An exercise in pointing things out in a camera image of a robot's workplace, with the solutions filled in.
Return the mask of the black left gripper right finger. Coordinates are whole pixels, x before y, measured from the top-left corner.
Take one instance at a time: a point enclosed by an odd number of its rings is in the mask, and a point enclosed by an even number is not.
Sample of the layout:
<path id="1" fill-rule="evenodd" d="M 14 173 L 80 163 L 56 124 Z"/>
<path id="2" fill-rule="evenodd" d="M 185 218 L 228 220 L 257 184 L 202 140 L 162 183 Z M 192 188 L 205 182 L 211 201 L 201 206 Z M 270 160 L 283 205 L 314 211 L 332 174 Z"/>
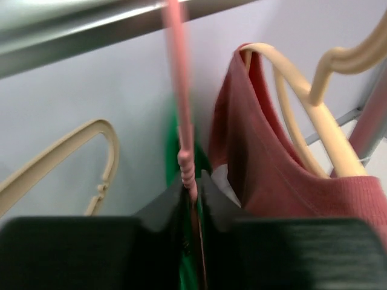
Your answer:
<path id="1" fill-rule="evenodd" d="M 358 219 L 261 219 L 231 201 L 203 172 L 209 289 L 385 289 L 386 251 Z"/>

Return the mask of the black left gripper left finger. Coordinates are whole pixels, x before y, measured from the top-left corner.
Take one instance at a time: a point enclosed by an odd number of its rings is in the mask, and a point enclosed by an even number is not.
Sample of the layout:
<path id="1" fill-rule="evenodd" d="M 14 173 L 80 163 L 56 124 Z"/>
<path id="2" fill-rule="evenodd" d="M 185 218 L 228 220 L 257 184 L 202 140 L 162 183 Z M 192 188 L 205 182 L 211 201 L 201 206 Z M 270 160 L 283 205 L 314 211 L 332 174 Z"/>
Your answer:
<path id="1" fill-rule="evenodd" d="M 17 217 L 1 228 L 2 289 L 178 289 L 184 190 L 133 216 Z"/>

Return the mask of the green t shirt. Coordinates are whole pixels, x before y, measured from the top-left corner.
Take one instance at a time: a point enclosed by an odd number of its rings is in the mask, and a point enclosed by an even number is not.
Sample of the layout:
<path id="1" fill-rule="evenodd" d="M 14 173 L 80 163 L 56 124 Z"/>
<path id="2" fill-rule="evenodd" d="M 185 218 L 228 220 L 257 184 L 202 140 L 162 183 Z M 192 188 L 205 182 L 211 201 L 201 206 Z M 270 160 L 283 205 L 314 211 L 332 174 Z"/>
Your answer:
<path id="1" fill-rule="evenodd" d="M 175 177 L 181 177 L 181 165 L 187 163 L 187 152 L 181 148 L 180 121 L 177 104 L 171 101 L 169 125 L 165 148 L 166 185 Z M 180 289 L 206 289 L 204 278 L 203 250 L 200 217 L 202 210 L 193 200 L 189 190 L 183 189 L 183 238 L 179 265 Z"/>

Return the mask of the pink t shirt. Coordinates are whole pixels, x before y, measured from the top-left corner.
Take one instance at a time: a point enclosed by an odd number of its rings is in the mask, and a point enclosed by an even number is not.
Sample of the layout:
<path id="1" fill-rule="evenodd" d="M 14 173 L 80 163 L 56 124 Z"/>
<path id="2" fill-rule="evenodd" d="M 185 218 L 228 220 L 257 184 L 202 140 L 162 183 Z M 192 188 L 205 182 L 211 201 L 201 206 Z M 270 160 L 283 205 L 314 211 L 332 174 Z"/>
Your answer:
<path id="1" fill-rule="evenodd" d="M 274 110 L 254 54 L 245 68 L 236 50 L 213 112 L 209 159 L 227 166 L 243 208 L 261 218 L 348 217 L 386 236 L 386 196 L 378 178 L 320 178 L 308 172 Z"/>

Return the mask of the white metal clothes rack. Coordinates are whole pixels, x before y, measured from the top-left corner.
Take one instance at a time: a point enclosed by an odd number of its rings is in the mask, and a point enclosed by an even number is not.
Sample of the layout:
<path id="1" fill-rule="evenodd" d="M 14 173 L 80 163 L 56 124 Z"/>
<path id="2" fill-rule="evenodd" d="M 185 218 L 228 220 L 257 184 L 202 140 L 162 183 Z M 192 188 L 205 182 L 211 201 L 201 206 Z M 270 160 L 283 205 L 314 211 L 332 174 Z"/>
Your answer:
<path id="1" fill-rule="evenodd" d="M 92 118 L 116 129 L 120 174 L 162 180 L 172 106 L 161 1 L 1 2 L 1 175 Z M 320 55 L 365 37 L 385 1 L 254 1 L 186 23 L 202 143 L 233 51 L 266 42 L 308 79 Z"/>

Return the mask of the aluminium cage frame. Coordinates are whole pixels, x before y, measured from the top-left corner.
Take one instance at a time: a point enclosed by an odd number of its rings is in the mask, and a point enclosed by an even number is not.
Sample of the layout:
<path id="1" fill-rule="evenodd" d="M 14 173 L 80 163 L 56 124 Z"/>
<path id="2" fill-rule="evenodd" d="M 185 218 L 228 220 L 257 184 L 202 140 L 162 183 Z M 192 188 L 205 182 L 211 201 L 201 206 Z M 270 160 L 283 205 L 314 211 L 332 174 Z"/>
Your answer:
<path id="1" fill-rule="evenodd" d="M 321 139 L 321 137 L 326 137 L 329 132 L 337 131 L 339 127 L 343 126 L 344 124 L 347 124 L 352 120 L 357 119 L 361 115 L 361 113 L 361 109 L 355 108 L 335 120 L 333 119 L 333 117 L 328 118 L 328 127 L 326 129 L 323 129 L 320 125 L 315 127 L 316 132 L 305 138 L 306 144 L 310 145 L 315 141 Z"/>

